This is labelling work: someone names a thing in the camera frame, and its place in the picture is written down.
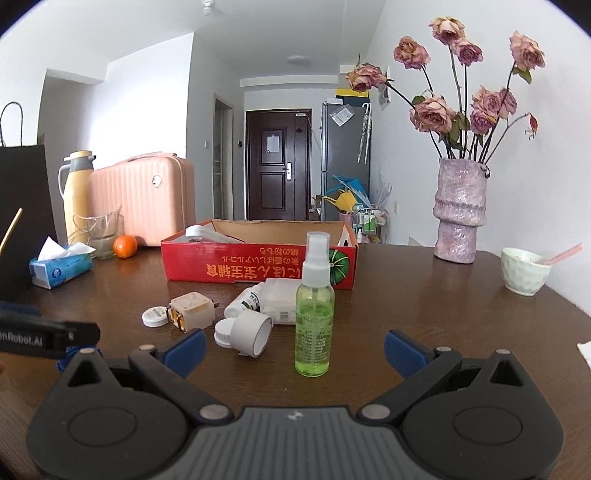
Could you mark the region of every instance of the pink suitcase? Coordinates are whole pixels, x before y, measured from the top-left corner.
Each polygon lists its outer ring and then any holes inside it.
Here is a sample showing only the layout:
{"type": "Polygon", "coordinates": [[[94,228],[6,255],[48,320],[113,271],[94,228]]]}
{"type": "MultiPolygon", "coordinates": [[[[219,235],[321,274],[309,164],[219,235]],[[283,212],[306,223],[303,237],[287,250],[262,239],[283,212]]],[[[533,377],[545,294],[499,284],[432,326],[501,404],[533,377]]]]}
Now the pink suitcase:
{"type": "Polygon", "coordinates": [[[121,207],[125,234],[140,245],[160,241],[195,224],[195,182],[191,162],[154,152],[95,170],[90,175],[93,216],[121,207]]]}

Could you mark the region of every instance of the wooden table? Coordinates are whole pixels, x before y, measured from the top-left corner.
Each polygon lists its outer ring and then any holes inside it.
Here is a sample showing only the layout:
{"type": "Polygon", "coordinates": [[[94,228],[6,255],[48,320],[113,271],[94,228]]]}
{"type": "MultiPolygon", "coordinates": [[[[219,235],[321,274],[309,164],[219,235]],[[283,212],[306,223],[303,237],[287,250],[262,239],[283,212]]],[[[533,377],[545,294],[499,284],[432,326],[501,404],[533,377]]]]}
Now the wooden table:
{"type": "MultiPolygon", "coordinates": [[[[181,335],[172,326],[145,327],[148,307],[199,291],[219,300],[216,314],[243,284],[167,282],[160,251],[128,260],[95,262],[91,273],[53,291],[33,288],[19,301],[44,316],[91,320],[108,357],[127,356],[143,343],[167,346],[181,335]]],[[[293,367],[294,328],[277,326],[258,359],[238,357],[213,341],[189,380],[232,407],[347,403],[355,411],[401,381],[386,363],[384,334],[400,328],[425,345],[451,345],[464,356],[488,357],[496,348],[514,351],[557,412],[566,445],[552,480],[589,477],[591,472],[591,371],[577,343],[591,340],[591,320],[544,287],[525,298],[506,290],[499,258],[478,253],[473,265],[455,265],[422,247],[362,245],[353,291],[336,293],[335,326],[328,373],[309,379],[293,367]]],[[[0,354],[0,456],[19,479],[39,478],[28,457],[27,424],[58,373],[54,361],[0,354]]]]}

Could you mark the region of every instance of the red cardboard box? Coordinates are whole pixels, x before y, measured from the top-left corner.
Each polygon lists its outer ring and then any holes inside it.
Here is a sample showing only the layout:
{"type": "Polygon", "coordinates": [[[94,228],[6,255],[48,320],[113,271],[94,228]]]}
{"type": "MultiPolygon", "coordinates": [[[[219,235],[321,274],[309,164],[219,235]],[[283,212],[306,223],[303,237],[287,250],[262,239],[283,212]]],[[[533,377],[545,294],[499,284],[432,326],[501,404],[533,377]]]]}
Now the red cardboard box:
{"type": "Polygon", "coordinates": [[[234,283],[301,278],[307,233],[326,232],[331,245],[331,283],[342,290],[353,288],[358,245],[347,223],[207,220],[199,225],[245,243],[194,242],[184,232],[168,237],[160,248],[169,280],[234,283]]]}

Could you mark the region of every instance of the spray nozzle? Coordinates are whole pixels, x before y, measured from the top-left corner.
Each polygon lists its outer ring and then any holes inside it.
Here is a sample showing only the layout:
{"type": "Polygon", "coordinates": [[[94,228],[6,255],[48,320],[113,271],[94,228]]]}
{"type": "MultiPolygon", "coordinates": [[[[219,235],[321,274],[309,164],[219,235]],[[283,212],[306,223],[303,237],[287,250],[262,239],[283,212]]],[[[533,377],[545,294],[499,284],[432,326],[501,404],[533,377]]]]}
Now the spray nozzle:
{"type": "Polygon", "coordinates": [[[302,265],[302,283],[309,287],[330,285],[329,262],[330,235],[324,232],[308,232],[306,260],[302,265]]]}

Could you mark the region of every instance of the gray refrigerator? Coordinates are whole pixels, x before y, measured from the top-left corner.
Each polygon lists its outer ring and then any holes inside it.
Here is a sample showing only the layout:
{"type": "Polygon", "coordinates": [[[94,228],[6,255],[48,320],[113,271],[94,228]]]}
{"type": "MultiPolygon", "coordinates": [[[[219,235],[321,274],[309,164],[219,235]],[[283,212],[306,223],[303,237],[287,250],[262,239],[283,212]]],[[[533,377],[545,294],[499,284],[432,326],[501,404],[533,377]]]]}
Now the gray refrigerator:
{"type": "MultiPolygon", "coordinates": [[[[359,179],[369,195],[371,156],[368,155],[367,163],[364,163],[365,148],[361,161],[357,163],[365,108],[347,105],[353,116],[340,127],[330,114],[342,107],[343,105],[324,103],[322,109],[322,196],[339,185],[338,181],[333,180],[333,175],[359,179]]],[[[337,198],[338,195],[339,192],[330,194],[334,198],[337,198]]],[[[323,200],[320,219],[323,222],[339,220],[339,212],[333,205],[323,200]]]]}

